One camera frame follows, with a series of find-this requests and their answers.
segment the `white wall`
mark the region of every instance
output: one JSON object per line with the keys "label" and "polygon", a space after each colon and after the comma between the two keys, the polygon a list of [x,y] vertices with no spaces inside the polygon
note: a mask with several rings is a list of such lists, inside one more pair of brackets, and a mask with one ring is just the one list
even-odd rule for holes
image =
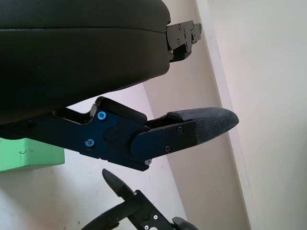
{"label": "white wall", "polygon": [[307,227],[307,2],[209,0],[261,230]]}
{"label": "white wall", "polygon": [[[165,0],[172,24],[194,20],[190,0]],[[220,107],[206,47],[193,46],[191,56],[172,63],[169,72],[144,83],[153,115],[199,107]],[[248,220],[228,135],[168,155],[168,161],[188,220],[199,229],[247,230]]]}

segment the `green block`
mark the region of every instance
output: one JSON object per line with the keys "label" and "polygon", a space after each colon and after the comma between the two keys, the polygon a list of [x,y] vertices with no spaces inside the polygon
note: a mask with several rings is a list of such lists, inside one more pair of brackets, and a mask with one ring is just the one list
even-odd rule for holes
{"label": "green block", "polygon": [[65,163],[64,149],[31,139],[0,138],[0,172],[31,170]]}

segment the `bolt head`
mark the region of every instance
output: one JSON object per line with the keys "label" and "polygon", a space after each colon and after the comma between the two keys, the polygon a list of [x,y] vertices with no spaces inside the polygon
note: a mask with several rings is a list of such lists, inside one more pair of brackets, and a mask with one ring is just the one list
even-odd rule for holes
{"label": "bolt head", "polygon": [[182,126],[179,126],[178,129],[177,129],[178,133],[182,133],[183,132],[183,127]]}
{"label": "bolt head", "polygon": [[97,114],[97,118],[101,121],[105,120],[106,119],[106,113],[101,111]]}
{"label": "bolt head", "polygon": [[86,145],[86,147],[88,147],[88,148],[93,147],[94,144],[95,144],[95,141],[94,141],[93,139],[87,139],[87,140],[85,141],[85,145]]}
{"label": "bolt head", "polygon": [[166,152],[166,153],[169,153],[169,152],[171,151],[171,149],[172,149],[172,148],[171,148],[170,146],[166,146],[166,147],[165,147],[165,152]]}
{"label": "bolt head", "polygon": [[151,160],[151,159],[146,160],[146,161],[144,162],[144,164],[146,164],[146,165],[150,165],[151,163],[152,163],[152,160]]}

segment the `screw head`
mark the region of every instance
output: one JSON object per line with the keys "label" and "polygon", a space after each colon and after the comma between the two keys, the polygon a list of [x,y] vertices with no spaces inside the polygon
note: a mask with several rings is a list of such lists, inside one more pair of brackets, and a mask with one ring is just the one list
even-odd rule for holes
{"label": "screw head", "polygon": [[172,149],[172,148],[171,148],[170,146],[166,146],[166,147],[165,147],[165,152],[166,152],[166,153],[169,153],[169,152],[171,151],[171,149]]}
{"label": "screw head", "polygon": [[183,127],[182,126],[179,126],[178,129],[177,129],[178,133],[182,133],[183,132]]}
{"label": "screw head", "polygon": [[151,160],[151,159],[146,160],[146,161],[144,162],[144,164],[146,164],[146,165],[150,165],[151,163],[152,163],[152,160]]}
{"label": "screw head", "polygon": [[93,139],[87,139],[85,142],[86,147],[90,148],[93,147],[95,144],[95,141]]}
{"label": "screw head", "polygon": [[191,131],[191,132],[190,132],[190,137],[191,137],[191,138],[195,138],[195,131]]}
{"label": "screw head", "polygon": [[106,113],[103,112],[103,111],[101,111],[101,112],[99,112],[99,113],[97,114],[97,117],[98,117],[99,120],[103,121],[103,120],[106,119]]}

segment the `black metal bracket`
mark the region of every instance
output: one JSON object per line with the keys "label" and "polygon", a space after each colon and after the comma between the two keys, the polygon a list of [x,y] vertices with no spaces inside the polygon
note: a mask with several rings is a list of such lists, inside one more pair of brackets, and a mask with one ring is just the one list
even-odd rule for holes
{"label": "black metal bracket", "polygon": [[152,158],[197,145],[195,122],[146,115],[99,97],[85,114],[68,108],[0,126],[0,137],[30,138],[145,171]]}
{"label": "black metal bracket", "polygon": [[170,62],[186,59],[192,53],[192,45],[201,39],[201,24],[193,21],[170,25],[166,30]]}
{"label": "black metal bracket", "polygon": [[138,230],[197,230],[197,228],[182,218],[173,218],[170,223],[159,210],[140,191],[133,192],[121,179],[106,169],[102,175],[116,193],[125,202],[109,209],[91,221],[82,230],[111,230],[119,226],[119,222],[128,218]]}

